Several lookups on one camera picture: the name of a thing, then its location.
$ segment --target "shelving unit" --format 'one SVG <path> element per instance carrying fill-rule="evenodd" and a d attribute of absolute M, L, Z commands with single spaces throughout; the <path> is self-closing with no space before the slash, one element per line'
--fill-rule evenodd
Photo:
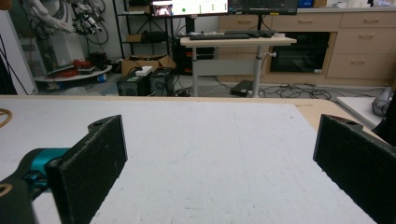
<path fill-rule="evenodd" d="M 122 1 L 123 4 L 123 11 L 118 11 L 118 5 L 117 3 L 119 1 Z M 129 45 L 130 46 L 130 50 L 131 53 L 134 54 L 134 45 L 135 44 L 150 44 L 151 45 L 151 53 L 155 54 L 155 48 L 154 45 L 156 44 L 165 44 L 166 45 L 166 52 L 168 55 L 170 55 L 171 53 L 171 40 L 173 39 L 173 23 L 172 23 L 172 19 L 171 18 L 155 18 L 152 17 L 150 14 L 142 12 L 142 13 L 131 13 L 129 11 L 129 7 L 127 5 L 127 0 L 113 0 L 113 7 L 114 7 L 114 14 L 116 17 L 116 24 L 117 24 L 117 31 L 118 31 L 118 35 L 119 35 L 119 42 L 120 42 L 120 48 L 121 48 L 121 55 L 122 58 L 125 58 L 127 55 L 125 55 L 125 51 L 124 51 L 124 45 Z M 145 21 L 143 23 L 139 24 L 133 24 L 132 21 L 134 18 L 137 17 L 144 17 Z M 121 26 L 120 26 L 120 18 L 125 18 L 126 21 L 126 27 L 127 27 L 127 31 L 128 34 L 124 34 L 121 31 Z M 163 21 L 164 24 L 164 28 L 162 28 L 157 21 Z M 134 25 L 138 25 L 138 29 L 137 32 L 135 32 L 135 34 L 139 34 L 139 32 L 141 32 L 147 25 L 148 25 L 148 31 L 152 32 L 154 31 L 154 26 L 156 28 L 158 28 L 159 31 L 163 31 L 166 33 L 167 38 L 164 42 L 150 42 L 150 41 L 143 41 L 143 42 L 127 42 L 125 41 L 125 36 L 126 35 L 133 35 L 132 34 L 132 28 Z"/>

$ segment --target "monitor screen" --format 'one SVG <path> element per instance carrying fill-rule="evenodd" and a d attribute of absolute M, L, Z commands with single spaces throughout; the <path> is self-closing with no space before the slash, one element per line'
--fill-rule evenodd
<path fill-rule="evenodd" d="M 151 2 L 151 14 L 156 17 L 228 14 L 228 0 L 154 0 Z"/>
<path fill-rule="evenodd" d="M 298 0 L 229 0 L 229 12 L 254 15 L 295 15 Z"/>

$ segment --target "cabinet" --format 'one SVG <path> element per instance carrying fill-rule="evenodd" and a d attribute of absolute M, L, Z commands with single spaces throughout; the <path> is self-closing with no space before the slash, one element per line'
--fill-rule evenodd
<path fill-rule="evenodd" d="M 139 13 L 132 12 L 127 2 L 127 0 L 113 0 L 122 58 L 128 56 L 124 46 L 129 46 L 131 53 L 135 54 L 134 45 L 137 44 L 150 45 L 151 54 L 159 54 L 156 52 L 157 45 L 165 45 L 166 53 L 170 55 L 171 39 L 173 39 L 171 37 L 173 36 L 172 19 L 152 17 L 149 14 L 149 7 L 141 7 L 142 11 Z M 150 39 L 145 39 L 145 35 L 142 34 L 145 31 L 151 36 Z M 143 38 L 137 40 L 135 38 L 134 41 L 131 41 L 131 37 L 128 35 L 142 35 Z"/>
<path fill-rule="evenodd" d="M 271 58 L 262 69 L 264 83 L 309 83 L 317 85 L 388 86 L 396 78 L 396 13 L 372 9 L 306 9 L 296 16 L 273 16 L 266 24 L 278 32 L 330 32 L 329 47 L 318 74 L 271 72 Z M 254 25 L 254 16 L 234 15 L 219 20 L 219 30 L 243 29 Z M 231 55 L 246 57 L 251 49 L 238 48 Z M 220 77 L 240 81 L 248 77 Z"/>

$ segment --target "drawer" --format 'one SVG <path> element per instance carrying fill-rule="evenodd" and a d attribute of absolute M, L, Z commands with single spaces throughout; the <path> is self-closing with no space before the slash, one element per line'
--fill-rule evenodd
<path fill-rule="evenodd" d="M 327 77 L 383 79 L 393 78 L 393 72 L 387 55 L 334 54 Z"/>
<path fill-rule="evenodd" d="M 333 53 L 389 54 L 396 38 L 396 29 L 340 29 Z"/>
<path fill-rule="evenodd" d="M 341 13 L 303 13 L 296 16 L 274 16 L 271 29 L 280 32 L 338 31 Z"/>
<path fill-rule="evenodd" d="M 265 17 L 264 23 L 268 26 L 271 25 L 271 17 Z M 259 18 L 256 15 L 229 15 L 229 16 L 219 16 L 219 29 L 220 30 L 248 30 L 257 29 L 257 23 Z"/>
<path fill-rule="evenodd" d="M 394 12 L 344 13 L 340 27 L 396 27 Z"/>

